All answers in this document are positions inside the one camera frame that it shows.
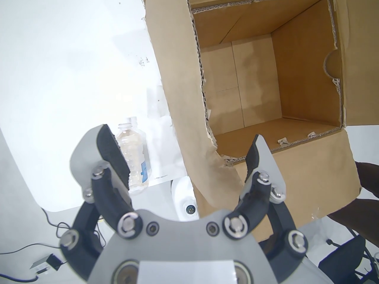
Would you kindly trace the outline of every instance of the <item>screw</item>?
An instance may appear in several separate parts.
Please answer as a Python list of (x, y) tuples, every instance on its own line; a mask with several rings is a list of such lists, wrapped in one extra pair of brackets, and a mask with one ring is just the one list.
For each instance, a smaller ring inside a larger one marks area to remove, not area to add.
[(304, 238), (299, 235), (299, 234), (295, 234), (293, 237), (292, 237), (292, 241), (293, 241), (293, 244), (297, 247), (297, 248), (301, 248), (301, 247), (304, 247), (305, 244), (306, 244), (306, 241), (304, 240)]
[(282, 197), (282, 194), (281, 193), (279, 193), (278, 191), (276, 191), (276, 188), (272, 188), (271, 189), (271, 192), (273, 193), (273, 195), (276, 197), (276, 198), (280, 198), (280, 197)]
[(117, 223), (117, 233), (123, 238), (135, 238), (142, 231), (142, 219), (136, 212), (124, 214)]
[(149, 236), (157, 235), (159, 231), (159, 224), (157, 222), (150, 222), (146, 227), (146, 233)]
[(262, 182), (267, 183), (270, 179), (270, 176), (266, 172), (261, 172), (259, 174), (259, 178), (261, 179)]
[(84, 191), (85, 195), (87, 197), (91, 197), (92, 196), (92, 189), (91, 188), (87, 188), (85, 191)]
[(307, 251), (305, 236), (299, 231), (292, 230), (288, 234), (288, 242), (291, 248), (300, 254), (304, 254)]
[(195, 211), (196, 211), (196, 208), (194, 205), (189, 205), (186, 208), (186, 213), (189, 215), (193, 215), (195, 213)]
[(243, 230), (243, 222), (240, 218), (231, 218), (230, 227), (234, 230), (234, 232), (241, 232)]
[(208, 222), (206, 230), (210, 236), (217, 236), (220, 232), (220, 228), (216, 222)]
[(242, 215), (231, 219), (226, 216), (224, 219), (224, 232), (233, 239), (243, 238), (248, 233), (248, 227), (248, 223)]
[(68, 246), (72, 245), (73, 242), (74, 242), (74, 236), (72, 234), (69, 234), (69, 233), (62, 235), (62, 237), (60, 239), (60, 243), (64, 247), (68, 247)]
[(93, 176), (102, 176), (103, 174), (104, 169), (102, 167), (97, 167), (92, 173)]
[(63, 233), (59, 240), (59, 244), (67, 247), (68, 250), (72, 250), (79, 241), (79, 232), (77, 230), (70, 229)]
[(122, 222), (122, 231), (124, 232), (130, 232), (134, 229), (135, 227), (135, 223), (134, 223), (134, 219), (131, 218), (131, 217), (127, 217), (123, 220)]

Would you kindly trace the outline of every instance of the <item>bolt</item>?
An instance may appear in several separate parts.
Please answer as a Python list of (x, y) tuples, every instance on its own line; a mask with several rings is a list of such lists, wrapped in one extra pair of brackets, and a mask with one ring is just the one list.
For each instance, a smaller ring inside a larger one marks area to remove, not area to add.
[(189, 215), (193, 215), (195, 213), (195, 211), (196, 211), (196, 208), (194, 205), (189, 205), (186, 208), (186, 213)]
[(230, 219), (230, 227), (235, 232), (241, 232), (243, 230), (243, 222), (240, 218), (234, 217)]
[(93, 176), (102, 176), (103, 174), (104, 174), (103, 167), (97, 167), (92, 173)]
[(304, 254), (307, 251), (306, 238), (304, 234), (299, 231), (292, 230), (288, 233), (288, 242), (290, 243), (291, 248), (299, 254)]
[(276, 191), (276, 188), (272, 188), (271, 189), (271, 192), (273, 193), (273, 195), (276, 197), (276, 198), (280, 198), (280, 197), (282, 197), (282, 194), (281, 193), (279, 193), (278, 191)]
[(208, 222), (206, 230), (208, 235), (217, 236), (220, 231), (220, 228), (218, 227), (216, 222)]
[(93, 195), (93, 192), (92, 192), (92, 188), (86, 188), (84, 191), (83, 191), (83, 197), (86, 201), (89, 201), (91, 198), (92, 198), (92, 195)]
[(132, 231), (134, 227), (135, 227), (134, 219), (131, 217), (125, 218), (121, 226), (122, 231), (124, 232)]
[(68, 246), (72, 245), (73, 242), (74, 242), (74, 236), (70, 233), (62, 235), (62, 237), (60, 239), (60, 243), (64, 247), (68, 247)]
[(261, 172), (259, 174), (259, 178), (261, 179), (262, 182), (267, 183), (270, 179), (270, 176), (266, 172)]
[(304, 240), (304, 238), (300, 235), (300, 234), (294, 234), (292, 236), (292, 241), (293, 241), (293, 244), (297, 247), (297, 248), (302, 248), (305, 246), (306, 244), (306, 241)]

